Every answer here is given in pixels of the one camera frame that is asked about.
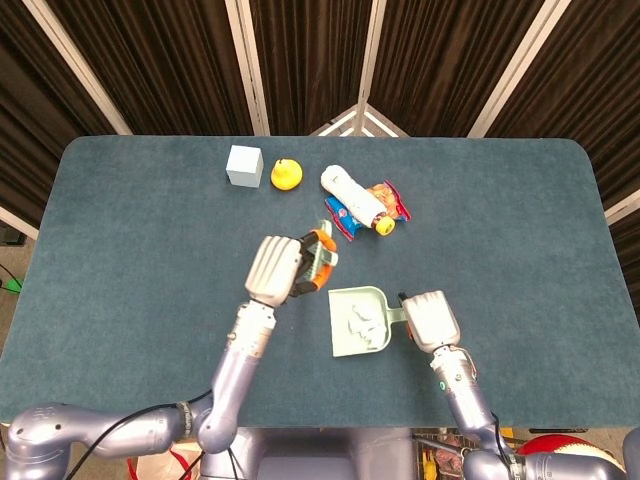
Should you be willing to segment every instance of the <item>dustpan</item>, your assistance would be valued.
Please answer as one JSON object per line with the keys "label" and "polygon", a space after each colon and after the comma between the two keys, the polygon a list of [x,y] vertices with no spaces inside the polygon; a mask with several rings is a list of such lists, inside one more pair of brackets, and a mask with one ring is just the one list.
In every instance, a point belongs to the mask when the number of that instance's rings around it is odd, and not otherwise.
{"label": "dustpan", "polygon": [[406,321],[402,308],[389,308],[376,287],[329,290],[333,356],[375,353],[391,341],[391,325]]}

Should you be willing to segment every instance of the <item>brown curtain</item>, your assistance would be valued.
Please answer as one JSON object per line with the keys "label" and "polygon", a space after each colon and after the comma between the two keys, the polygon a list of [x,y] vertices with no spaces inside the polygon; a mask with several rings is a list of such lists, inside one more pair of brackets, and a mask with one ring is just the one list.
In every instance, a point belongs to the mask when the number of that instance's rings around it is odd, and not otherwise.
{"label": "brown curtain", "polygon": [[573,138],[605,208],[640,188],[640,2],[571,2],[487,136]]}
{"label": "brown curtain", "polygon": [[0,205],[38,227],[65,147],[114,132],[22,2],[0,18]]}
{"label": "brown curtain", "polygon": [[465,136],[542,0],[389,0],[369,103],[411,136]]}
{"label": "brown curtain", "polygon": [[272,135],[308,135],[355,105],[371,0],[251,0]]}
{"label": "brown curtain", "polygon": [[611,225],[611,236],[640,322],[640,210]]}
{"label": "brown curtain", "polygon": [[253,133],[222,0],[49,5],[134,133]]}

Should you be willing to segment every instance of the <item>rubber duck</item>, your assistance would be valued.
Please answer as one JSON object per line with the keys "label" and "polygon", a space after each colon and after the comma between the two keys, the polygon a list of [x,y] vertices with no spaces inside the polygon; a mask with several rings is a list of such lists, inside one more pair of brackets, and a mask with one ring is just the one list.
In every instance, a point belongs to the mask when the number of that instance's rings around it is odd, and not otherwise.
{"label": "rubber duck", "polygon": [[292,158],[281,158],[271,170],[271,183],[279,190],[291,190],[302,181],[302,167]]}

